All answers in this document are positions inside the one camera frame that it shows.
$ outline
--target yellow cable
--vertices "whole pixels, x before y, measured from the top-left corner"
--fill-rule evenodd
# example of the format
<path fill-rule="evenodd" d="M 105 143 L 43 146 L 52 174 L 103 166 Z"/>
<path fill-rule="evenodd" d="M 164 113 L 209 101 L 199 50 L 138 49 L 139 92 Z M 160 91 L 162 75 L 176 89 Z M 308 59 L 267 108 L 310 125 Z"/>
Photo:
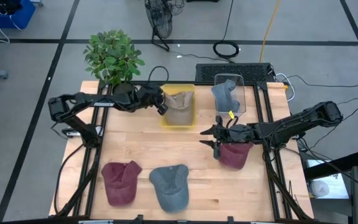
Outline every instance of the yellow cable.
<path fill-rule="evenodd" d="M 276 16 L 276 12 L 277 12 L 277 9 L 278 9 L 278 6 L 280 5 L 280 3 L 281 3 L 281 0 L 277 0 L 276 6 L 274 7 L 272 18 L 270 19 L 270 22 L 268 24 L 266 34 L 265 34 L 265 37 L 264 37 L 264 42 L 262 43 L 262 50 L 260 51 L 259 63 L 262 63 L 262 58 L 264 57 L 266 37 L 267 37 L 267 34 L 269 33 L 270 27 L 273 24 L 273 20 L 274 20 L 274 17 Z"/>

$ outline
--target gray cloth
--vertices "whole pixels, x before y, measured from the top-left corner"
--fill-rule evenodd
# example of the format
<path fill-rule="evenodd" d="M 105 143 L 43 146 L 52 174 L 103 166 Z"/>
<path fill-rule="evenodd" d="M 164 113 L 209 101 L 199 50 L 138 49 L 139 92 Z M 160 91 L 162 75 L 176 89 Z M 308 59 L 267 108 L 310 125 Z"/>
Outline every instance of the gray cloth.
<path fill-rule="evenodd" d="M 165 104 L 168 110 L 165 120 L 172 126 L 189 126 L 194 120 L 194 92 L 179 92 L 175 95 L 165 94 Z"/>
<path fill-rule="evenodd" d="M 162 210 L 174 213 L 184 210 L 189 204 L 187 176 L 189 169 L 183 164 L 154 169 L 149 180 L 153 183 Z"/>
<path fill-rule="evenodd" d="M 240 102 L 233 100 L 230 94 L 236 87 L 232 80 L 226 80 L 224 83 L 212 87 L 212 94 L 215 97 L 216 110 L 218 112 L 238 112 Z"/>

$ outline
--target gray floor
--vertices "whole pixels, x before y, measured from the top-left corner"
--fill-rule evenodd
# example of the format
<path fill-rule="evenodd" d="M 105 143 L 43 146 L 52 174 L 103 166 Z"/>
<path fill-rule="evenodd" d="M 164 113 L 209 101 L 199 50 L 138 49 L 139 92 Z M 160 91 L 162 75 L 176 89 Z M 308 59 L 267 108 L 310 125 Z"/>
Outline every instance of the gray floor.
<path fill-rule="evenodd" d="M 45 77 L 50 70 L 58 40 L 74 0 L 43 0 L 27 29 L 4 30 L 12 39 L 52 39 L 56 44 L 0 44 L 0 69 L 9 72 L 0 80 L 0 202 L 22 147 L 24 136 L 39 100 Z M 358 0 L 346 0 L 358 26 Z M 262 40 L 274 9 L 274 0 L 235 0 L 226 39 Z M 218 40 L 223 37 L 230 1 L 186 4 L 173 17 L 174 40 Z M 80 0 L 68 39 L 87 39 L 91 34 L 122 29 L 132 39 L 149 39 L 150 25 L 141 0 Z M 339 0 L 283 0 L 268 40 L 357 41 Z M 185 54 L 215 57 L 209 44 L 175 44 L 170 47 Z M 235 62 L 257 62 L 260 45 L 241 45 Z M 47 93 L 47 99 L 78 91 L 83 80 L 93 80 L 85 72 L 84 44 L 65 44 Z M 209 59 L 177 58 L 150 44 L 138 44 L 146 65 L 140 68 L 145 80 L 150 70 L 163 65 L 171 80 L 194 80 L 197 63 L 219 63 Z M 358 84 L 358 46 L 292 46 L 268 45 L 264 62 L 270 62 L 276 73 L 299 75 L 310 83 L 326 85 Z M 156 72 L 154 80 L 165 79 Z M 289 103 L 296 113 L 319 101 L 336 103 L 358 97 L 358 88 L 322 88 L 304 85 L 292 78 L 296 97 Z M 358 107 L 358 100 L 340 105 L 347 116 Z M 42 108 L 22 171 L 17 180 L 5 221 L 42 218 L 48 215 L 65 141 L 53 133 L 46 103 Z M 306 140 L 314 144 L 329 129 L 308 131 Z M 315 150 L 333 159 L 358 151 L 358 112 L 343 122 Z M 317 218 L 345 223 L 337 213 L 319 209 L 313 202 Z"/>

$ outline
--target green plant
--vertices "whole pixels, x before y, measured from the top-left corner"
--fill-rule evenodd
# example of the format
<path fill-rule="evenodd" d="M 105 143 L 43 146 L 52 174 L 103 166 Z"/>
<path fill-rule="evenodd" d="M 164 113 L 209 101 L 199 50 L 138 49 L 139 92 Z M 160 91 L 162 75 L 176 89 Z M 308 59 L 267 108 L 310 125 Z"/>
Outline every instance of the green plant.
<path fill-rule="evenodd" d="M 91 35 L 84 50 L 90 67 L 85 70 L 106 84 L 128 82 L 133 74 L 140 75 L 137 65 L 144 65 L 144 61 L 137 57 L 141 53 L 122 30 Z"/>

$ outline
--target maroon baseball cap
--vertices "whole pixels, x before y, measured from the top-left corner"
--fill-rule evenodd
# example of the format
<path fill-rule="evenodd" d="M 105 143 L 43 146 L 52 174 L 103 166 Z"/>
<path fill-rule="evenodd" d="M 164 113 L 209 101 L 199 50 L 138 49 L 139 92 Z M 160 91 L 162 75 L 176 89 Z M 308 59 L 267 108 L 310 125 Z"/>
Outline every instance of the maroon baseball cap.
<path fill-rule="evenodd" d="M 137 176 L 142 171 L 136 162 L 110 162 L 104 165 L 102 176 L 107 200 L 111 206 L 127 205 L 135 199 Z"/>
<path fill-rule="evenodd" d="M 253 143 L 225 143 L 221 144 L 219 161 L 235 169 L 242 169 L 246 164 L 249 149 L 254 146 Z"/>

